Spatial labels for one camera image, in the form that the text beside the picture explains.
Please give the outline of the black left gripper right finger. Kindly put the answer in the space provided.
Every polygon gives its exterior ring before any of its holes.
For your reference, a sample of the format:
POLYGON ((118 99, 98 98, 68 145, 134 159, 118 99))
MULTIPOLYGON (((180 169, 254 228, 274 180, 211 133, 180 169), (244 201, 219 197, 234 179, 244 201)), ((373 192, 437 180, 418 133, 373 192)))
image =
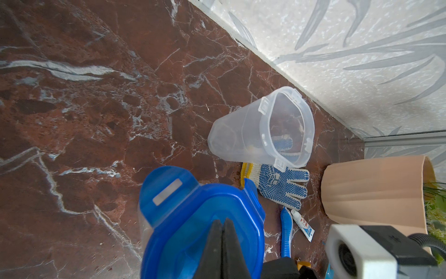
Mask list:
POLYGON ((227 218, 222 234, 222 278, 250 279, 234 223, 227 218))

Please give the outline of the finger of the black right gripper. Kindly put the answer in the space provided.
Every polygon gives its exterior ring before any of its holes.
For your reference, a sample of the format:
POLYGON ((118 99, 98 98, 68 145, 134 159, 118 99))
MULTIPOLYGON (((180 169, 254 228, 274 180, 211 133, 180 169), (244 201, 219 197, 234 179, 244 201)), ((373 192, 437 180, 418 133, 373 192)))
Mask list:
POLYGON ((266 262, 262 266, 261 279, 316 279, 317 275, 311 267, 298 267, 290 257, 266 262))

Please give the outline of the clear container blue lid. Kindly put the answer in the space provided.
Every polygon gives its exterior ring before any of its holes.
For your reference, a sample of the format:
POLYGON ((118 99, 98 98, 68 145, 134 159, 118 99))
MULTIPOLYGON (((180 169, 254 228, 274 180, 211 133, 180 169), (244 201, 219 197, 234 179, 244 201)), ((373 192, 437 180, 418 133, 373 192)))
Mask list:
POLYGON ((186 169, 159 167, 142 185, 138 217, 142 279, 191 279, 212 222, 226 219, 233 221, 250 276, 261 276, 266 214, 252 180, 245 179, 243 190, 218 183, 200 185, 186 169))
POLYGON ((217 119, 207 143, 223 160, 272 165, 285 172, 307 165, 314 135, 308 103, 297 89, 281 87, 217 119))

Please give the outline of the small white toothpaste tube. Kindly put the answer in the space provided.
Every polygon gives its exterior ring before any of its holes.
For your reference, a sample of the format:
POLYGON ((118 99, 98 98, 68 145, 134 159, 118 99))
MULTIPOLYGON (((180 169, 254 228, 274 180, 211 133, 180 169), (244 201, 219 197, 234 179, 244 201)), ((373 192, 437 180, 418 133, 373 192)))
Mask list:
POLYGON ((314 236, 314 229, 309 225, 309 223, 305 220, 305 218, 297 211, 292 209, 291 214, 293 220, 298 225, 299 229, 303 232, 306 239, 311 242, 314 236))

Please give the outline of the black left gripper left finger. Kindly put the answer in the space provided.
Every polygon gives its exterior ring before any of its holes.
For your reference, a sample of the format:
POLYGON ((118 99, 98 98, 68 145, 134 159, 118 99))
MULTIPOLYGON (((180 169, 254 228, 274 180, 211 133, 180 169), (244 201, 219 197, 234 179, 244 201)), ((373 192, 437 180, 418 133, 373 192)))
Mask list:
POLYGON ((215 220, 209 230, 206 246, 203 250, 194 279, 220 279, 222 267, 223 225, 215 220))

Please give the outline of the white shampoo bottle yellow cap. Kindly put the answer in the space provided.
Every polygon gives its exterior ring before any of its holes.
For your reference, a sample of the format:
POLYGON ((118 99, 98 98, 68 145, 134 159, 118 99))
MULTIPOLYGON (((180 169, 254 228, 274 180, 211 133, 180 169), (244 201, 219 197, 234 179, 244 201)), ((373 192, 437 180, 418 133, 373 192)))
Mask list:
POLYGON ((306 261, 298 261, 296 263, 298 270, 301 270, 303 267, 305 268, 311 268, 311 263, 306 261))

